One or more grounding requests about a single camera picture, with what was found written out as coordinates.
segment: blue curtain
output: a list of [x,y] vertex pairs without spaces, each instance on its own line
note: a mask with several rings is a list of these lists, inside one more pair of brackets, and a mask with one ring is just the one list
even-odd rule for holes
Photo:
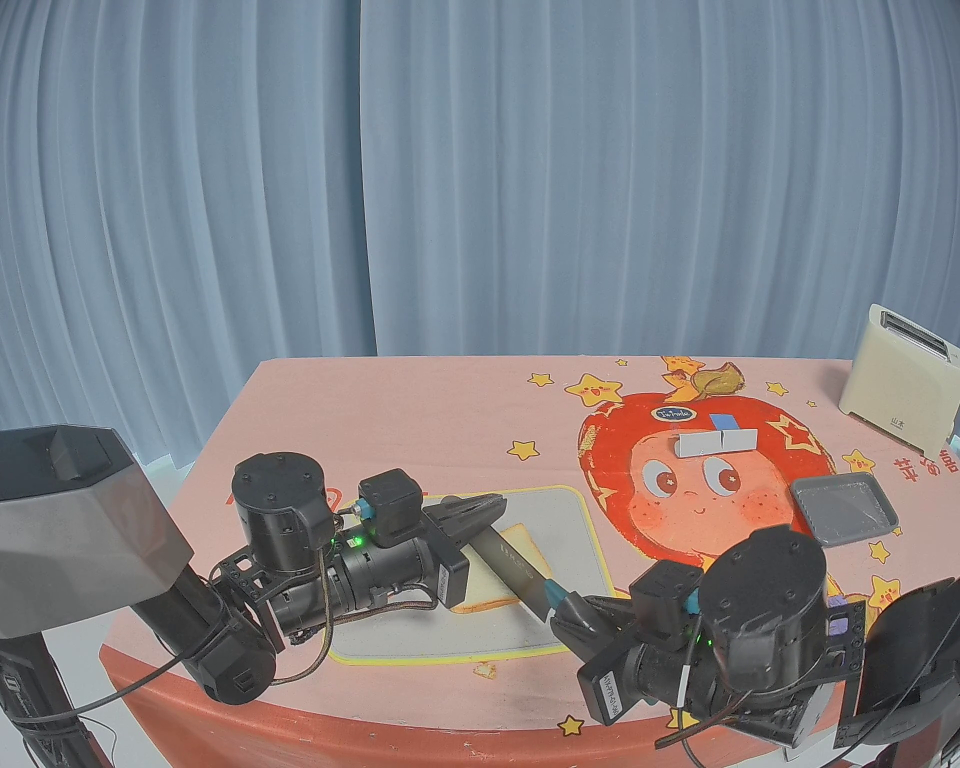
[[960,342],[960,7],[0,6],[0,427],[190,461],[291,355]]
[[264,359],[373,354],[355,3],[0,9],[0,426],[196,456]]
[[364,0],[388,354],[960,339],[953,2]]

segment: label sticker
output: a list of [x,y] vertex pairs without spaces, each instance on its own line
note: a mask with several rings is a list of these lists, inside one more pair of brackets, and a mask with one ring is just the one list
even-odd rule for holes
[[615,720],[623,712],[623,703],[620,701],[620,691],[616,689],[616,680],[613,672],[608,672],[600,678],[600,689],[603,691],[604,704],[611,720]]
[[697,412],[692,408],[681,408],[676,405],[654,408],[650,415],[657,421],[690,421],[697,418]]
[[437,580],[437,597],[440,598],[440,602],[446,604],[446,588],[450,584],[450,572],[444,567],[440,566],[440,578]]

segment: plastic tray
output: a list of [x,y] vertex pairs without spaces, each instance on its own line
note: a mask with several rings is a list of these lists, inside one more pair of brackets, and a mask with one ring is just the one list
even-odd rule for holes
[[804,477],[790,491],[813,538],[823,546],[874,539],[900,525],[890,499],[869,472]]

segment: toast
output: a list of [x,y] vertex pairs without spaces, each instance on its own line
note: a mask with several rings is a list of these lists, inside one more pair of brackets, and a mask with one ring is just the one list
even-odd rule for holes
[[[544,579],[553,578],[553,571],[550,565],[543,557],[540,549],[530,537],[527,527],[519,522],[512,525],[506,531],[501,531],[502,536],[520,555],[522,555]],[[464,554],[470,561],[470,572],[467,578],[467,597],[459,606],[454,606],[451,610],[454,613],[477,613],[480,611],[490,611],[502,606],[510,606],[519,603],[519,598],[510,591],[499,577],[493,573],[490,566],[473,551],[473,547],[465,546]]]

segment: toaster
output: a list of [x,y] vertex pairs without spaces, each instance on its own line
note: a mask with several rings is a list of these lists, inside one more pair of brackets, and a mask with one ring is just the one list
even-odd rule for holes
[[960,409],[960,349],[873,304],[840,410],[935,460]]

